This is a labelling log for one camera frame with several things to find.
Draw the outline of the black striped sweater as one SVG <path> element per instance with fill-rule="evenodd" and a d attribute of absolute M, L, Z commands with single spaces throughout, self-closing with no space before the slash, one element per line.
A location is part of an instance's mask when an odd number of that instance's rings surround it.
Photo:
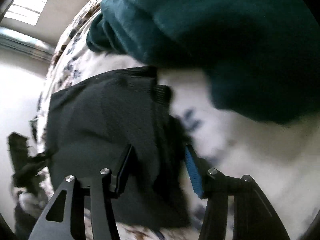
<path fill-rule="evenodd" d="M 114 170 L 132 145 L 129 179 L 113 204 L 116 221 L 153 230 L 188 226 L 180 188 L 183 129 L 169 114 L 170 100 L 155 67 L 105 72 L 54 93 L 46 133 L 53 188 L 68 175 Z"/>

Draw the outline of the teal fleece blanket pile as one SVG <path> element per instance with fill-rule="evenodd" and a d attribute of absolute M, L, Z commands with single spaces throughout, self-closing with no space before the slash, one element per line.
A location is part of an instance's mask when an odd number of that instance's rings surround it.
<path fill-rule="evenodd" d="M 285 124 L 319 112 L 319 0 L 102 0 L 87 34 L 164 68 L 201 68 L 213 105 Z"/>

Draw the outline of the left grey-blue curtain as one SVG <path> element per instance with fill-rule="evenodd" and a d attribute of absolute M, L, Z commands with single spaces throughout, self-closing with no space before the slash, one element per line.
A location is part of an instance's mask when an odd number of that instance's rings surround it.
<path fill-rule="evenodd" d="M 51 45 L 5 27 L 1 27 L 1 47 L 48 63 L 54 55 Z"/>

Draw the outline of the window with bars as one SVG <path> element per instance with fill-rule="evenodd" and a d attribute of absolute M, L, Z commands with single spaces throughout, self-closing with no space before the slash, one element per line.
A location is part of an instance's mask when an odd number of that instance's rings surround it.
<path fill-rule="evenodd" d="M 14 0 L 4 17 L 35 26 L 48 0 Z"/>

